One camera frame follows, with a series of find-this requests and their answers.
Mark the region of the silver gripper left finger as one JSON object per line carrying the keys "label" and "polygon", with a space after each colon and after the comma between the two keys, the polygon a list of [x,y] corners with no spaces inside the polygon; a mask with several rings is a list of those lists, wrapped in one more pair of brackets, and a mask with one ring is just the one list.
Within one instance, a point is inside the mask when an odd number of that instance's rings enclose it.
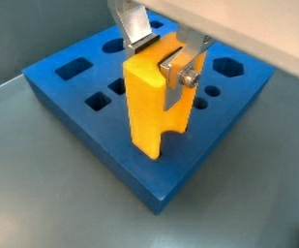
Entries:
{"label": "silver gripper left finger", "polygon": [[107,0],[107,6],[122,33],[127,57],[133,57],[159,40],[151,31],[147,9],[133,0]]}

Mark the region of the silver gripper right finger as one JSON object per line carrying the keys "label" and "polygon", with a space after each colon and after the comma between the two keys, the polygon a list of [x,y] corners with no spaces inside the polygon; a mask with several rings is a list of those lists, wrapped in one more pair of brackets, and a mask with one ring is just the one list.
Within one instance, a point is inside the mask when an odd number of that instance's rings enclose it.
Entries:
{"label": "silver gripper right finger", "polygon": [[189,26],[179,26],[177,40],[185,44],[159,63],[159,71],[166,77],[165,109],[170,110],[181,101],[183,87],[195,88],[199,82],[199,72],[195,62],[215,40]]}

